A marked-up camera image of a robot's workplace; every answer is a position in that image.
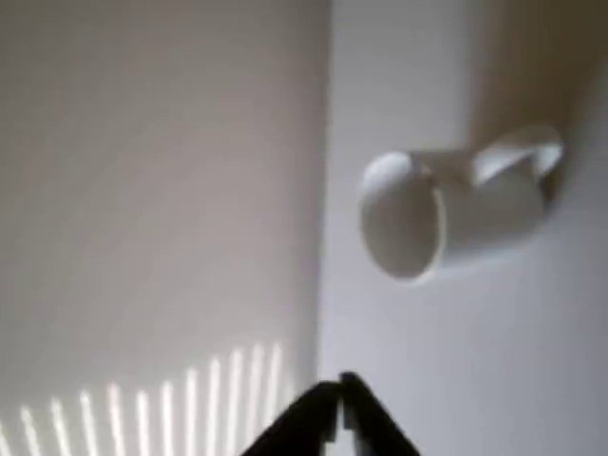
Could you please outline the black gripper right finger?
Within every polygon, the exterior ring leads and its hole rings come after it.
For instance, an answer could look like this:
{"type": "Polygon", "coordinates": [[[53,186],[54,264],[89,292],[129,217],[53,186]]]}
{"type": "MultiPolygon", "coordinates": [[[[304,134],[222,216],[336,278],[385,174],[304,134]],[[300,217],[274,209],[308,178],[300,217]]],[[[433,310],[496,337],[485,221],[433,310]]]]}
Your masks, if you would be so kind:
{"type": "Polygon", "coordinates": [[[420,451],[355,372],[339,376],[344,427],[353,434],[356,455],[419,456],[420,451]]]}

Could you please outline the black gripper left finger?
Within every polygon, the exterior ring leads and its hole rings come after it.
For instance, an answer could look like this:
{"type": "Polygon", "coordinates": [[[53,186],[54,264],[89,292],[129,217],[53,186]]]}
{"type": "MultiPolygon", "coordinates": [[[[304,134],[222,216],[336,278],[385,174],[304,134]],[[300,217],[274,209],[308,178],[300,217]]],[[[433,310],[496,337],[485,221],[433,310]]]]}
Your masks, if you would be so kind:
{"type": "Polygon", "coordinates": [[[295,399],[243,455],[323,455],[335,437],[340,387],[321,381],[295,399]]]}

